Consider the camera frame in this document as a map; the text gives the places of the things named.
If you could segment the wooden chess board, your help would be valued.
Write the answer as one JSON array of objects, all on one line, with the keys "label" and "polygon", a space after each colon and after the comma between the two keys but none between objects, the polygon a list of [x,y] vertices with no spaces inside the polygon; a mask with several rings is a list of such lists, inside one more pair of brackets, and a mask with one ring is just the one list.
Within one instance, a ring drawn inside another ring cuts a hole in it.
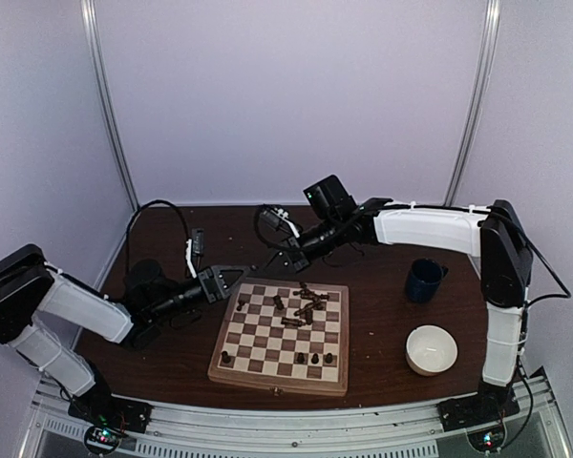
[{"label": "wooden chess board", "polygon": [[[274,393],[301,393],[343,397],[348,391],[350,355],[350,291],[345,285],[306,282],[310,289],[329,292],[326,311],[314,312],[314,323],[300,327],[264,326],[233,321],[237,294],[245,283],[292,285],[297,281],[248,279],[230,298],[208,367],[216,383],[266,389]],[[222,363],[222,352],[231,356]],[[305,355],[303,364],[296,356]],[[318,364],[311,362],[314,353]],[[333,354],[327,364],[325,355]]]}]

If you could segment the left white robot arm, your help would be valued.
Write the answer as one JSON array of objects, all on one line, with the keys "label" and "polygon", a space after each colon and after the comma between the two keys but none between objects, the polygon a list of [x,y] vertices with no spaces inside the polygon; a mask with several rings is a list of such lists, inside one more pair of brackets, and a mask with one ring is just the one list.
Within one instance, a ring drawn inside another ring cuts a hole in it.
[{"label": "left white robot arm", "polygon": [[99,424],[118,414],[117,400],[102,389],[91,363],[64,346],[42,323],[47,313],[90,330],[106,341],[142,349],[162,326],[202,303],[228,298],[250,272],[247,266],[212,265],[183,281],[165,277],[155,260],[126,275],[122,299],[113,300],[48,263],[27,244],[0,260],[0,344],[6,344],[60,382]]}]

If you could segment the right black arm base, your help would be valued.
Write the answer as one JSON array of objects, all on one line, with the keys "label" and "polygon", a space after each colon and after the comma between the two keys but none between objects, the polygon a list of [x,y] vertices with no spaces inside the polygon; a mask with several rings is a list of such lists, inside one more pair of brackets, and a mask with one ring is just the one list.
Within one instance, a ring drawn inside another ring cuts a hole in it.
[{"label": "right black arm base", "polygon": [[512,385],[480,382],[476,393],[440,402],[437,410],[443,430],[463,429],[475,451],[499,452],[507,442],[505,417],[520,412]]}]

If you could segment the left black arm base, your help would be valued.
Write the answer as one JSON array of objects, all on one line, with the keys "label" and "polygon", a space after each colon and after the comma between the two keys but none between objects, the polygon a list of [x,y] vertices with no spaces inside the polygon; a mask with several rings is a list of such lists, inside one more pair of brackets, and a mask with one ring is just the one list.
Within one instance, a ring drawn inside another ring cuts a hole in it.
[{"label": "left black arm base", "polygon": [[93,455],[105,456],[119,447],[127,432],[144,433],[153,408],[142,401],[114,396],[97,367],[91,364],[91,370],[95,384],[81,396],[66,395],[68,414],[91,424],[83,445]]}]

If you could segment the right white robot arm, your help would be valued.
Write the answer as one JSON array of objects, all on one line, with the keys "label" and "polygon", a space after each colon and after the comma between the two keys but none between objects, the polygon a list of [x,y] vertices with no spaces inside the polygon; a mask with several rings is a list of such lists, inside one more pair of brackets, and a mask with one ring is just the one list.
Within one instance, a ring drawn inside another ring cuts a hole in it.
[{"label": "right white robot arm", "polygon": [[533,252],[513,205],[504,199],[467,207],[392,198],[358,203],[335,175],[308,186],[304,194],[319,219],[308,229],[300,229],[276,204],[262,205],[254,217],[256,224],[287,233],[281,241],[264,244],[294,272],[351,243],[426,247],[467,260],[487,313],[480,393],[470,410],[477,420],[492,420],[507,405],[527,333]]}]

